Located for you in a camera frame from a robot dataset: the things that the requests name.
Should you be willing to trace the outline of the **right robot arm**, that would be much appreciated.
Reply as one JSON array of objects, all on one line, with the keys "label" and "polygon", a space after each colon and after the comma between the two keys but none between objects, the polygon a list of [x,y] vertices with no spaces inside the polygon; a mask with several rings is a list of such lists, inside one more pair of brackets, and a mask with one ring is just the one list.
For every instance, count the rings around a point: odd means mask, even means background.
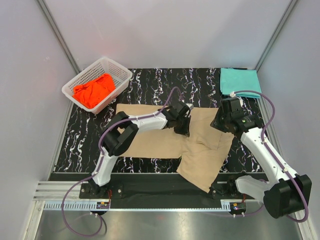
[{"label": "right robot arm", "polygon": [[306,222],[309,217],[311,179],[306,174],[298,174],[286,163],[267,139],[265,129],[257,123],[256,117],[242,108],[242,101],[236,96],[223,99],[210,125],[240,140],[262,166],[268,179],[265,183],[241,173],[227,185],[228,195],[236,199],[245,194],[262,202],[275,219],[304,211],[304,217],[294,221]]}]

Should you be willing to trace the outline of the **beige t shirt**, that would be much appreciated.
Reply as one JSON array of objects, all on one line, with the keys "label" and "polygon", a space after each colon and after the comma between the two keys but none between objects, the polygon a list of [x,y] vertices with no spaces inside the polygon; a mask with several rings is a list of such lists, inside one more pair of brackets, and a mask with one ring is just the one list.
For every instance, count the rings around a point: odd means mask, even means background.
[{"label": "beige t shirt", "polygon": [[177,172],[204,192],[209,192],[230,151],[234,136],[210,126],[217,108],[195,107],[191,111],[190,136],[173,129],[138,133],[123,157],[177,159]]}]

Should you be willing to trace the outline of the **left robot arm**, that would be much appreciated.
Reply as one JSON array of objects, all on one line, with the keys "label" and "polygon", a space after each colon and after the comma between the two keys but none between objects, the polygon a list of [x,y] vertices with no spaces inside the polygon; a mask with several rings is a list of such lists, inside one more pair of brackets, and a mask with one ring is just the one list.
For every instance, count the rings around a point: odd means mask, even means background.
[{"label": "left robot arm", "polygon": [[111,173],[118,157],[124,154],[137,134],[173,128],[178,135],[190,136],[191,111],[194,106],[182,101],[144,115],[118,112],[108,123],[99,141],[97,165],[88,180],[90,192],[97,198],[108,193]]}]

